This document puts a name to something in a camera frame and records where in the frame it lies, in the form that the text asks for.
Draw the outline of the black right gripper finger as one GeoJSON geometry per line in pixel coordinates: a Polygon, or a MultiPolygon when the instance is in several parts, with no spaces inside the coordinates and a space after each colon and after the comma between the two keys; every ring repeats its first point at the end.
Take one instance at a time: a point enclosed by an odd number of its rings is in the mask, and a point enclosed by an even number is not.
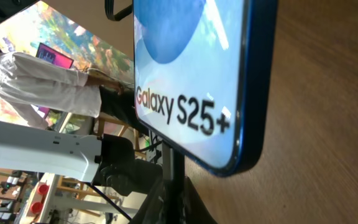
{"type": "Polygon", "coordinates": [[[189,177],[179,185],[157,179],[129,224],[217,224],[189,177]]]}

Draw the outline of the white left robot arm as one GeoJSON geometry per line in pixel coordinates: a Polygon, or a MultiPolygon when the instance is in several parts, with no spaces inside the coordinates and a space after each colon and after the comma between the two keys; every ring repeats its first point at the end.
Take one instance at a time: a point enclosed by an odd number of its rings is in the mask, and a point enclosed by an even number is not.
{"type": "Polygon", "coordinates": [[[112,187],[128,196],[147,194],[162,168],[135,158],[130,140],[105,134],[73,135],[0,121],[0,168],[71,177],[112,187]]]}

